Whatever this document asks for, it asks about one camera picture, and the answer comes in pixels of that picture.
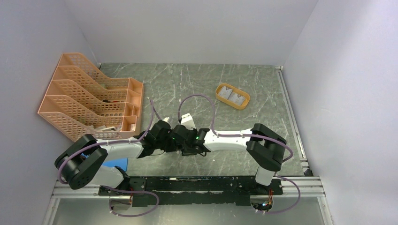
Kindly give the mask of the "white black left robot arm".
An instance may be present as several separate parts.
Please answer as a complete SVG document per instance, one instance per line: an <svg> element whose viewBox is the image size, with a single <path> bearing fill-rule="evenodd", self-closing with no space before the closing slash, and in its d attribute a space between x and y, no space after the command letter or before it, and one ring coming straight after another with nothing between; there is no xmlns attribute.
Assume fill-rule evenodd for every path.
<svg viewBox="0 0 398 225"><path fill-rule="evenodd" d="M151 129L128 139L102 140L87 134L79 138L55 161L58 180L73 190L96 184L111 187L118 195L129 191L130 178L119 167L104 162L120 158L144 158L155 150L174 151L171 126L160 120Z"/></svg>

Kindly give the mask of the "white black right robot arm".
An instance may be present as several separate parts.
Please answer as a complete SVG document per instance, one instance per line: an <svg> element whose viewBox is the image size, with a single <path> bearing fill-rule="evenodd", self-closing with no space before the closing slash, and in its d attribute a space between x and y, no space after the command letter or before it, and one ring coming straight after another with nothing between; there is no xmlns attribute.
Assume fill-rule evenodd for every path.
<svg viewBox="0 0 398 225"><path fill-rule="evenodd" d="M287 141L263 124L241 131L211 131L208 128L188 129L176 125L170 133L182 155L205 156L218 150L245 151L259 165L253 188L258 194L265 194L271 188L276 172L281 170Z"/></svg>

